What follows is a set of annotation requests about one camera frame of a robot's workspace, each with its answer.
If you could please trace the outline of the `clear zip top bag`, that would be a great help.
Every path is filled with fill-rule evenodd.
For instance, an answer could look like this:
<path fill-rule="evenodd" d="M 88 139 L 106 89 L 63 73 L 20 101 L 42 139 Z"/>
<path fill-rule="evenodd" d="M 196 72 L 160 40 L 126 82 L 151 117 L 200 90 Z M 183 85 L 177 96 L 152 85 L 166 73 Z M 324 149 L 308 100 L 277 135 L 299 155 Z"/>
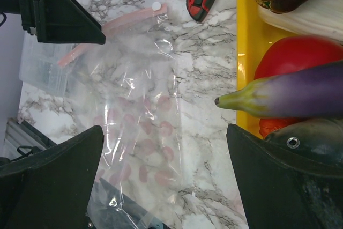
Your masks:
<path fill-rule="evenodd" d="M 106 43 L 80 44 L 58 61 L 65 96 L 83 129 L 104 144 L 87 212 L 96 228 L 180 228 L 182 180 L 176 56 L 168 9 L 150 8 L 103 27 Z"/>

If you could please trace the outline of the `green celery stalk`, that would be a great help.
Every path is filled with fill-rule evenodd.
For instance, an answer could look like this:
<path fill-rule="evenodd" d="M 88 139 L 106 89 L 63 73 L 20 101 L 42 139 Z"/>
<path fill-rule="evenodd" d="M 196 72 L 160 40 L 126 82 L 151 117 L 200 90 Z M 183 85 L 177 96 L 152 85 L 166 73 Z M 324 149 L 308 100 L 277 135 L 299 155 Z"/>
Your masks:
<path fill-rule="evenodd" d="M 258 8 L 267 24 L 296 34 L 319 35 L 342 43 L 342 0 L 308 0 L 292 12 Z"/>

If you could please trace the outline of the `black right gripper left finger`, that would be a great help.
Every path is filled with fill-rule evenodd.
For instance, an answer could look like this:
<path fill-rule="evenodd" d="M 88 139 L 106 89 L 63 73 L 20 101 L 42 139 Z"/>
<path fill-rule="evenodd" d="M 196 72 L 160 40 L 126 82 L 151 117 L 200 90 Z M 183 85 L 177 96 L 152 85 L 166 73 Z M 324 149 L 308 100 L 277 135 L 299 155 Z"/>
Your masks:
<path fill-rule="evenodd" d="M 1 228 L 87 228 L 103 148 L 95 125 L 49 149 L 1 165 Z"/>

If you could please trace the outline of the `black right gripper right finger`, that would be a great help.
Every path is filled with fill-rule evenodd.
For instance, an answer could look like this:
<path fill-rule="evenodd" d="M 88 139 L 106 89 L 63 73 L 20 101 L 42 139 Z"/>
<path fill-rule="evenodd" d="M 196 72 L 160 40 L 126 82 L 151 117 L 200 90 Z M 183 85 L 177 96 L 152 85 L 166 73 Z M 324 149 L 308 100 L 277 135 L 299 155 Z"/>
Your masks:
<path fill-rule="evenodd" d="M 342 168 L 230 124 L 227 143 L 249 228 L 342 228 Z"/>

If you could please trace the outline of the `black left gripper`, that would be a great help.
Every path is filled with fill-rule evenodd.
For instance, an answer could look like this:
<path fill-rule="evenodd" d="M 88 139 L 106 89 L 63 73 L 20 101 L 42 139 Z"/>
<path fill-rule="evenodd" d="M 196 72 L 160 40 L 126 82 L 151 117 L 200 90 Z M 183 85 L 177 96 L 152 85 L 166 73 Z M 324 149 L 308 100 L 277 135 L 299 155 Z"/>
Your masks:
<path fill-rule="evenodd" d="M 21 15 L 25 31 L 44 43 L 104 44 L 101 25 L 76 0 L 1 0 L 1 15 Z"/>

